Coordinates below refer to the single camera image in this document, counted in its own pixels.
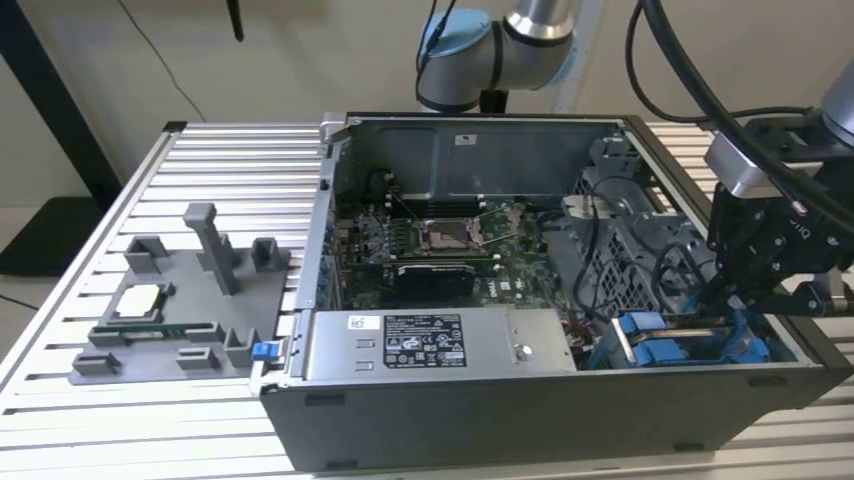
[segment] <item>aluminum extrusion table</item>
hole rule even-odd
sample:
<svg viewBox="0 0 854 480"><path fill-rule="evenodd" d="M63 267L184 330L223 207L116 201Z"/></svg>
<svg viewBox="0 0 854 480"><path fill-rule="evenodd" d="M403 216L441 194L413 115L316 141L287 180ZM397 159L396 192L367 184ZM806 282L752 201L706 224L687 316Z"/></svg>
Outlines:
<svg viewBox="0 0 854 480"><path fill-rule="evenodd" d="M711 134L674 124L651 123L650 127L711 194L715 177L703 163ZM199 247L181 221L192 201L216 202L216 225L235 247L248 247L263 234L292 249L279 322L279 331L289 331L320 161L317 128L189 124L183 132L160 135L0 365L0 478L269 478L276 474L311 478L293 472L248 380L75 387L65 373L128 268L121 252L132 236L159 234L168 249ZM854 360L854 319L818 323ZM811 407L768 414L714 454L371 476L534 477L854 478L854 382L848 380Z"/></svg>

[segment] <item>motherboard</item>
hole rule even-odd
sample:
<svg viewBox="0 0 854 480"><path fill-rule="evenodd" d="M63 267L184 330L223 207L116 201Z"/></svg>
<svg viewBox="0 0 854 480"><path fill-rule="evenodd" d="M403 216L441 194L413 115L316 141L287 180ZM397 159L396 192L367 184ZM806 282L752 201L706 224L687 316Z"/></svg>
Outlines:
<svg viewBox="0 0 854 480"><path fill-rule="evenodd" d="M337 222L347 309L510 304L568 313L526 203L397 204L368 206Z"/></svg>

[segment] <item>black cable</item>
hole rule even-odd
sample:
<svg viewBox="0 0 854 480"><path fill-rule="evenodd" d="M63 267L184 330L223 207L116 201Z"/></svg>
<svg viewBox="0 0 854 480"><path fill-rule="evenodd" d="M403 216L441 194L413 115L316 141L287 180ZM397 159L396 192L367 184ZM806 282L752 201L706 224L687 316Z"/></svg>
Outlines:
<svg viewBox="0 0 854 480"><path fill-rule="evenodd" d="M371 196L371 180L373 180L373 175L377 173L384 173L385 175L391 175L391 170L387 168L372 168L368 170L367 175L364 176L364 195L367 197Z"/></svg>
<svg viewBox="0 0 854 480"><path fill-rule="evenodd" d="M590 239L587 240L587 252L584 252L584 263L582 264L582 268L578 271L578 275L575 276L575 281L572 282L572 297L575 299L575 304L582 308L587 317L592 319L598 319L607 323L608 319L602 315L592 306L586 305L582 301L582 282L584 277L587 276L587 270L590 270L590 264L592 263L592 256L596 250L596 245L599 242L599 210L596 208L596 203L594 202L592 195L588 195L590 198L590 208L592 210L592 218L590 225Z"/></svg>
<svg viewBox="0 0 854 480"><path fill-rule="evenodd" d="M424 45L424 37L427 36L427 28L429 28L429 20L432 19L432 15L436 13L436 3L437 0L432 0L432 5L429 6L429 13L427 14L427 21L424 22L424 28L421 30L421 37L420 40L417 41L417 52L415 52L415 71L419 70L419 65L421 63L421 48L425 47Z"/></svg>
<svg viewBox="0 0 854 480"><path fill-rule="evenodd" d="M682 253L682 257L684 258L684 262L688 264L688 268L691 269L691 273L696 277L698 283L700 284L700 286L706 285L706 278L703 277L703 274L699 269L699 265L696 264L696 261L694 260L694 257L691 256L691 252L688 251L687 247L682 245L682 243L679 242L672 242L664 245L664 248L658 254L658 257L655 257L655 265L652 266L652 279L650 281L650 284L651 284L650 288L652 289L652 296L655 297L655 301L658 302L659 306L662 308L666 308L671 313L675 313L675 312L670 308L670 304L664 302L664 298L662 295L662 276L666 271L664 262L667 261L667 254L674 249L679 250L679 253Z"/></svg>
<svg viewBox="0 0 854 480"><path fill-rule="evenodd" d="M682 48L660 0L643 0L643 11L659 48L694 101L735 148L766 173L768 181L790 201L792 210L800 216L808 213L808 209L815 210L844 234L854 236L854 213L824 194L820 184L783 165L727 113Z"/></svg>
<svg viewBox="0 0 854 480"><path fill-rule="evenodd" d="M634 43L635 36L638 30L638 20L640 18L640 13L643 11L643 6L640 1L638 1L635 5L635 9L631 12L631 18L628 19L628 30L626 32L626 48L624 48L624 56L626 56L626 74L628 75L628 84L631 85L631 90L640 100L643 106L662 119L675 122L675 123L706 123L708 122L708 117L704 115L690 117L682 115L672 115L664 112L650 97L647 97L643 88L640 87L640 82L638 81L638 72L635 70L635 60L634 60ZM738 110L735 112L730 112L730 115L735 118L739 117L755 117L759 115L806 115L811 107L764 107L764 108L751 108L747 110Z"/></svg>
<svg viewBox="0 0 854 480"><path fill-rule="evenodd" d="M427 68L427 64L429 63L429 54L432 53L433 49L436 48L436 45L439 44L439 39L441 38L441 34L444 33L444 26L447 24L448 21L448 17L451 16L451 11L453 10L453 6L456 5L456 0L451 0L451 3L448 4L448 8L444 11L444 15L441 16L441 19L439 20L439 23L436 23L436 28L433 28L432 33L429 34L429 39L427 40L427 44L424 45L424 52L420 55L420 61L416 64L416 74L415 74L415 98L417 99L417 85L421 83L421 75L424 73L424 69ZM427 24L424 25L424 30L423 32L427 33L427 27L429 25L429 20L432 18L432 12L435 11L435 8L431 8L431 15L429 18L427 18Z"/></svg>
<svg viewBox="0 0 854 480"><path fill-rule="evenodd" d="M207 122L208 120L207 120L207 118L204 118L204 115L201 114L201 110L199 110L199 107L196 106L196 104L191 100L189 95L187 95L187 92L184 91L184 89L181 88L180 84L177 83L177 78L175 78L175 74L172 73L172 69L169 68L168 63L165 63L163 55L160 55L160 50L157 50L157 47L155 47L155 44L151 41L151 38L148 38L148 35L145 35L145 32L143 31L141 27L139 26L139 23L136 23L136 19L133 18L133 14L131 13L131 10L128 9L128 6L124 4L124 0L116 0L116 2L119 3L119 6L121 7L121 10L124 10L124 13L128 16L128 19L131 20L131 23L133 24L133 28L136 28L136 31L143 36L143 39L145 40L145 43L148 43L148 46L151 47L151 50L155 52L155 55L157 56L157 59L160 60L160 63L163 64L163 68L165 69L165 73L168 73L169 78L172 79L172 85L175 85L175 88L177 89L177 92L181 94L181 96L184 97L184 100L187 100L187 103L189 103L189 106L192 107L192 109L199 114L199 118L201 119L201 121Z"/></svg>
<svg viewBox="0 0 854 480"><path fill-rule="evenodd" d="M0 300L5 300L6 302L20 305L21 307L29 308L30 310L38 310L38 307L36 307L30 303L22 302L12 297L6 297L2 294L0 294Z"/></svg>
<svg viewBox="0 0 854 480"><path fill-rule="evenodd" d="M594 183L592 186L590 187L590 191L595 193L596 187L608 180L622 180L623 182L632 183L638 188L640 188L640 185L638 184L638 181L634 178L627 177L624 175L607 175L602 177L599 180L596 180L596 183Z"/></svg>

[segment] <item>white wall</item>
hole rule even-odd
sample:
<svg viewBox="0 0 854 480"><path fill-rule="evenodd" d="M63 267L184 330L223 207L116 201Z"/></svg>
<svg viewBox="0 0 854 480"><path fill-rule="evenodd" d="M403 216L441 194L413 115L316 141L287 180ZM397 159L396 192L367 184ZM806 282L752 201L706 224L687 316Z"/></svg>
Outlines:
<svg viewBox="0 0 854 480"><path fill-rule="evenodd" d="M634 0L607 0L575 112L654 118L634 97L623 63ZM730 109L816 105L854 57L851 0L667 0L679 40ZM640 19L635 44L640 84L675 114L699 114Z"/></svg>
<svg viewBox="0 0 854 480"><path fill-rule="evenodd" d="M319 121L325 111L411 111L425 0L125 0L208 121ZM115 0L21 0L107 154L127 175L168 120L197 116ZM508 2L463 0L499 18ZM555 90L511 96L548 112Z"/></svg>
<svg viewBox="0 0 854 480"><path fill-rule="evenodd" d="M88 196L53 134L0 57L0 207Z"/></svg>

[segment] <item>barcode sticker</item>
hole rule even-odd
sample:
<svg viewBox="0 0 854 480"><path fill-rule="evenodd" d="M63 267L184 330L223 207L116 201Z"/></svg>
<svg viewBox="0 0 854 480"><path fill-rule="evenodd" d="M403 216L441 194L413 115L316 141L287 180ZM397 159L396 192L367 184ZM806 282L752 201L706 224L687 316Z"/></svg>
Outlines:
<svg viewBox="0 0 854 480"><path fill-rule="evenodd" d="M347 330L379 330L379 315L351 315Z"/></svg>
<svg viewBox="0 0 854 480"><path fill-rule="evenodd" d="M456 135L453 137L453 145L475 145L478 143L478 135Z"/></svg>

